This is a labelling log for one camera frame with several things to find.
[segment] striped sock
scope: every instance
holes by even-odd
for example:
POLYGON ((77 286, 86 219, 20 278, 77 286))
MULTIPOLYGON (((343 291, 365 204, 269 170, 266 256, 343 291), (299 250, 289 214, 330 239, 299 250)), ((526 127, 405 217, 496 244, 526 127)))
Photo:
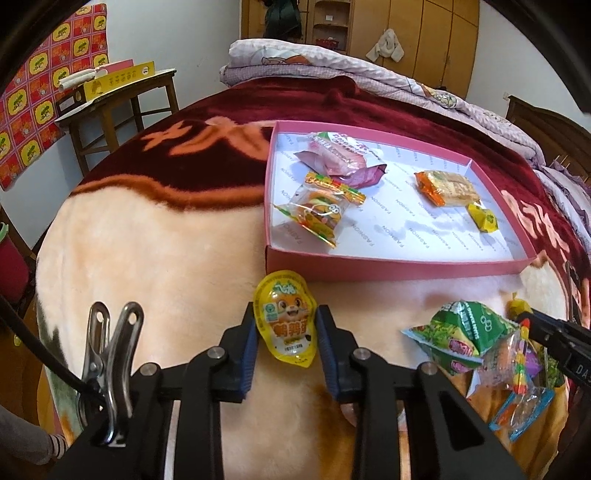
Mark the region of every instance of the striped sock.
POLYGON ((62 435, 49 435, 49 437, 51 439, 51 447, 53 448, 52 458, 63 457, 68 449, 66 439, 62 435))

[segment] bed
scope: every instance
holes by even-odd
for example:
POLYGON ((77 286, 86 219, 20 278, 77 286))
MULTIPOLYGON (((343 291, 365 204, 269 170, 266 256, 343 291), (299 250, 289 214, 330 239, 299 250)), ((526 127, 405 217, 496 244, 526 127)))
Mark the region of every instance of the bed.
MULTIPOLYGON (((144 308, 133 370, 149 361, 162 367, 187 362, 241 321, 265 275, 264 178, 278 119, 387 131, 472 158, 538 253, 520 275, 312 283, 318 302, 331 307, 360 345, 415 368, 426 358, 400 330, 428 323, 442 304, 458 299, 504 314, 516 292, 532 307, 566 318, 566 261, 583 279, 589 318, 587 249, 534 172, 545 165, 542 150, 510 122, 320 47, 238 41, 220 77, 231 88, 151 126, 95 167, 47 233, 37 267, 40 336, 77 375, 89 308, 97 300, 114 317, 130 300, 144 308)), ((49 380, 72 440, 80 432, 74 395, 51 373, 49 380)), ((467 382, 454 377, 464 393, 467 382)), ((483 390, 473 405, 489 420, 501 400, 483 390)), ((567 388, 561 387, 519 441, 504 439, 530 478, 554 456, 566 418, 567 388)), ((261 343, 247 401, 222 407, 222 434, 229 480, 350 476, 355 430, 328 396, 317 361, 308 370, 281 364, 261 343)), ((407 462, 403 471, 408 478, 407 462)))

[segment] wooden table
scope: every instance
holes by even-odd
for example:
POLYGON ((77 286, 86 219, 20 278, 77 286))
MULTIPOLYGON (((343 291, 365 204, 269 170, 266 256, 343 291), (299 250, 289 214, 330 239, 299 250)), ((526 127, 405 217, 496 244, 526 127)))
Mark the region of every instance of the wooden table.
POLYGON ((135 126, 138 132, 144 129, 144 121, 142 119, 145 115, 153 115, 154 113, 163 112, 178 112, 177 95, 174 91, 173 77, 176 69, 159 70, 148 78, 138 80, 137 82, 128 83, 115 90, 111 90, 90 102, 80 105, 61 117, 56 119, 56 124, 62 129, 70 131, 72 138, 72 145, 74 152, 78 159, 78 165, 82 175, 85 176, 90 171, 86 156, 92 153, 109 152, 113 153, 119 148, 119 141, 117 140, 116 130, 131 121, 135 121, 135 126), (168 108, 159 108, 156 110, 149 110, 142 112, 139 108, 138 95, 149 90, 165 87, 166 95, 168 97, 168 108), (124 102, 131 101, 131 109, 133 115, 119 124, 113 123, 111 112, 114 107, 124 102), (82 138, 80 137, 80 124, 92 116, 98 116, 103 134, 95 138, 88 145, 84 146, 82 138), (105 139, 105 147, 95 147, 101 140, 105 139))

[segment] white box liner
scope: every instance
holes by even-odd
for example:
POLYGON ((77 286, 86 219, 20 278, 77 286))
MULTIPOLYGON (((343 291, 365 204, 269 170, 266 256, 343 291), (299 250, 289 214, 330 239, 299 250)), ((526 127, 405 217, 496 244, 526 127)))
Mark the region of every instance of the white box liner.
MULTIPOLYGON (((444 158, 393 145, 358 139, 388 165, 380 182, 361 189, 361 207, 351 206, 342 219, 337 247, 331 248, 276 208, 271 208, 271 246, 275 249, 379 260, 419 262, 494 262, 527 258, 515 231, 497 202, 471 169, 444 158), (482 233, 465 207, 436 207, 417 190, 414 173, 452 171, 466 176, 483 204, 496 215, 499 229, 482 233)), ((271 203, 288 203, 310 169, 294 153, 306 150, 304 135, 280 133, 271 175, 271 203)))

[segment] pink box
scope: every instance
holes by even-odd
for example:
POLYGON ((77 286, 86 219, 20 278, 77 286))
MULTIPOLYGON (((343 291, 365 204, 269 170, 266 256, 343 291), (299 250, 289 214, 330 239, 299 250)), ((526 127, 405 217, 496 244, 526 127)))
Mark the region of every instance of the pink box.
POLYGON ((278 121, 265 181, 267 273, 294 270, 309 281, 416 280, 518 274, 535 258, 527 233, 501 192, 471 159, 400 135, 346 125, 278 121), (362 207, 345 212, 348 226, 331 249, 283 216, 309 169, 292 153, 310 132, 339 132, 373 148, 387 163, 380 184, 362 189, 362 207), (465 208, 432 206, 415 188, 413 172, 456 171, 475 185, 499 230, 480 233, 465 208))
POLYGON ((109 74, 109 73, 113 73, 113 72, 118 72, 119 70, 128 69, 129 67, 133 67, 133 66, 134 66, 134 61, 131 59, 120 60, 120 61, 114 61, 113 63, 106 63, 104 65, 101 65, 99 70, 105 70, 106 74, 109 74))

